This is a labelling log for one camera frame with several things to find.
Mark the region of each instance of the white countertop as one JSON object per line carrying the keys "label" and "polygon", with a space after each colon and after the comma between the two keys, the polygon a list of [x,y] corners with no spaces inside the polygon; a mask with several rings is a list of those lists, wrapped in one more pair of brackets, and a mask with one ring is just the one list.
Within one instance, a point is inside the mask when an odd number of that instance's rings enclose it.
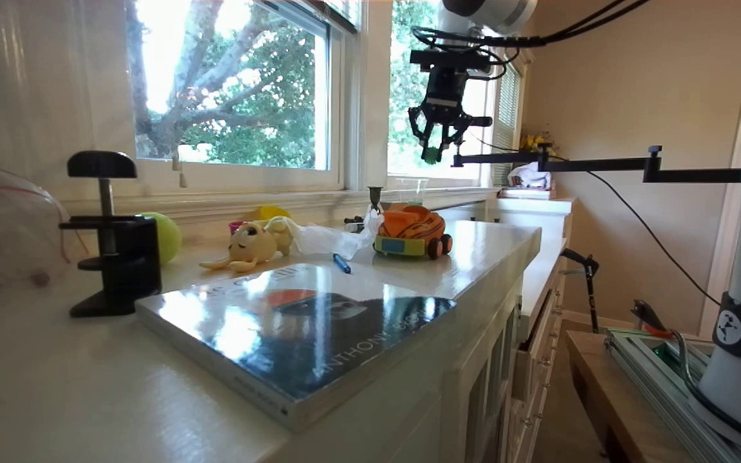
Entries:
{"label": "white countertop", "polygon": [[[491,294],[518,280],[541,248],[538,231],[496,223],[460,222],[451,235],[447,261],[365,252],[357,263],[465,307],[496,301]],[[165,290],[208,280],[195,266],[205,257],[168,268]],[[262,460],[295,440],[136,317],[69,320],[68,310],[96,290],[98,275],[80,271],[46,289],[0,289],[0,460]],[[327,443],[330,429],[308,437]]]}

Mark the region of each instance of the white machine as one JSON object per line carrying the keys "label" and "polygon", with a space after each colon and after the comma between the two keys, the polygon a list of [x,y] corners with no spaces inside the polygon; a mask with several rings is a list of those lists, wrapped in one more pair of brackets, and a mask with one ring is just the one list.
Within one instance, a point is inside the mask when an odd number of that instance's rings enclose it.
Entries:
{"label": "white machine", "polygon": [[[523,25],[529,13],[536,11],[536,0],[446,0],[446,11],[453,13],[453,22],[443,22],[447,25],[447,31],[414,31],[416,40],[421,40],[421,43],[428,43],[432,52],[428,55],[414,55],[412,63],[420,65],[424,72],[430,72],[430,86],[428,86],[428,95],[421,101],[420,108],[412,108],[412,128],[414,136],[421,142],[421,160],[424,163],[439,163],[443,149],[447,145],[460,145],[464,131],[468,127],[486,127],[488,122],[477,118],[477,117],[465,117],[460,108],[460,95],[464,95],[464,86],[465,78],[470,78],[470,69],[480,72],[484,68],[493,65],[491,55],[480,56],[480,50],[488,47],[513,47],[513,50],[529,50],[529,47],[546,47],[554,42],[563,42],[572,36],[580,36],[585,31],[591,31],[596,25],[604,25],[635,9],[640,9],[646,0],[613,0],[607,9],[600,9],[596,13],[589,13],[585,22],[562,28],[555,34],[547,36],[513,36],[518,31],[518,25]],[[473,25],[488,25],[496,34],[507,34],[498,40],[488,40],[488,36],[477,36],[477,40],[465,40],[457,36],[460,31],[470,31],[470,25],[465,25],[465,22],[470,22]],[[473,163],[510,163],[510,154],[491,154],[491,160],[484,158],[468,158]],[[652,160],[640,163],[625,163],[623,169],[659,169],[659,158],[652,153]],[[733,181],[730,173],[725,175],[712,175],[712,169],[698,169],[698,177],[691,182],[700,181]],[[738,250],[736,250],[736,266],[733,266],[733,283],[730,290],[724,301],[724,312],[716,328],[716,341],[717,347],[708,362],[708,370],[700,380],[700,386],[690,386],[691,388],[691,410],[709,422],[720,434],[741,443],[741,235],[738,235]]]}

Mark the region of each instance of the wall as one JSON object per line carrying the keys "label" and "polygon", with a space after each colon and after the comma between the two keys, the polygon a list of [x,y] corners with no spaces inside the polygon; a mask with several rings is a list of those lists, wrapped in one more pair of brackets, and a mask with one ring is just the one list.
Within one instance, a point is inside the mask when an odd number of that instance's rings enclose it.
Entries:
{"label": "wall", "polygon": [[[600,0],[544,0],[538,31],[554,31]],[[559,154],[637,158],[663,145],[663,167],[727,167],[741,117],[741,0],[652,0],[586,36],[536,52],[526,128],[547,131]],[[644,185],[601,173],[706,285],[724,185]],[[663,257],[634,214],[585,173],[555,175],[580,199],[573,250],[600,261],[596,310],[631,317],[646,298],[677,329],[694,332],[702,296]],[[581,279],[568,305],[586,310]]]}

